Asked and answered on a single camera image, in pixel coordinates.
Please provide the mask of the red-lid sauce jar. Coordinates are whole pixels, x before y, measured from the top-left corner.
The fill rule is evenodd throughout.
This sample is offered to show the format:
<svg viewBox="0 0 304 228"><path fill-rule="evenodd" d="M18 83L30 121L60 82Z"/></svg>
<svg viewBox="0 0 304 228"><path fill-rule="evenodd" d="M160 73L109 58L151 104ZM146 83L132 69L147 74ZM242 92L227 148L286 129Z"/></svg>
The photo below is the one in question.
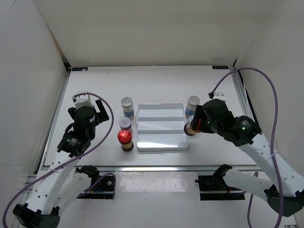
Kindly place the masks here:
<svg viewBox="0 0 304 228"><path fill-rule="evenodd" d="M198 117L190 116L188 122L184 126L184 132L188 136L194 136L197 133L201 133L202 130L200 128L201 119Z"/></svg>
<svg viewBox="0 0 304 228"><path fill-rule="evenodd" d="M121 148L124 151L131 151L133 149L132 133L129 130L121 130L117 135Z"/></svg>

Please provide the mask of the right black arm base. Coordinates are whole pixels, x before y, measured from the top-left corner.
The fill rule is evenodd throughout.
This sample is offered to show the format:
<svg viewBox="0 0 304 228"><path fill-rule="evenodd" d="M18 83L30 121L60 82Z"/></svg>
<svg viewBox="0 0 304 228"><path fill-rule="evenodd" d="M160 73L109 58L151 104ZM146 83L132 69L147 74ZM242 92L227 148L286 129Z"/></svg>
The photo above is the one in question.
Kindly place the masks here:
<svg viewBox="0 0 304 228"><path fill-rule="evenodd" d="M244 191L228 186L223 177L232 166L223 164L212 175L199 175L195 183L199 185L201 201L245 200Z"/></svg>

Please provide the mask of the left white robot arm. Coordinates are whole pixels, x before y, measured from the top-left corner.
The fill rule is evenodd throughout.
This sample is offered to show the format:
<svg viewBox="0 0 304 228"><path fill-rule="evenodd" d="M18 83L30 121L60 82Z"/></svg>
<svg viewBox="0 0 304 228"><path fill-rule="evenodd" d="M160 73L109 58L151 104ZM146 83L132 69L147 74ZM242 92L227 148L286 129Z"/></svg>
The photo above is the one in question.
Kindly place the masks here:
<svg viewBox="0 0 304 228"><path fill-rule="evenodd" d="M79 196L98 188L99 171L92 165L76 170L76 176L66 183L79 160L93 151L91 141L96 127L114 120L113 113L105 110L109 104L92 93L81 92L72 97L74 107L68 109L73 122L66 128L57 146L57 152L48 172L35 180L37 188L24 204L17 204L13 215L26 228L56 228L66 208Z"/></svg>

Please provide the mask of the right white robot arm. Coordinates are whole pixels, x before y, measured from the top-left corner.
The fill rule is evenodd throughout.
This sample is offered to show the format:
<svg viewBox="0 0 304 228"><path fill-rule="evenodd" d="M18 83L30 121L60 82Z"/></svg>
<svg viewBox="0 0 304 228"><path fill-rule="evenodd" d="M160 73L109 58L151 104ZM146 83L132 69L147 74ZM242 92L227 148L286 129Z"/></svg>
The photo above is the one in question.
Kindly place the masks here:
<svg viewBox="0 0 304 228"><path fill-rule="evenodd" d="M271 150L271 144L249 117L234 117L224 101L212 99L196 106L193 118L184 126L184 132L188 136L216 133L246 153L268 176L267 180L263 180L223 164L213 173L212 180L217 189L235 187L249 192L284 217L303 209L303 176Z"/></svg>

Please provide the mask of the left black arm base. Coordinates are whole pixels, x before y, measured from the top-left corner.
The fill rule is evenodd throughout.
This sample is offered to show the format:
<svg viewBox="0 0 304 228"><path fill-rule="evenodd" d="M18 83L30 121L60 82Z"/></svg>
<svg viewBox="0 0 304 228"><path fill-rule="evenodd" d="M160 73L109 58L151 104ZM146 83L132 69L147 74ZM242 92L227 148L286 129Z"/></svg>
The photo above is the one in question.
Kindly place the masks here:
<svg viewBox="0 0 304 228"><path fill-rule="evenodd" d="M100 175L100 171L92 165L76 168L76 173L83 173L91 179L91 185L77 199L106 199L115 198L116 176L113 173Z"/></svg>

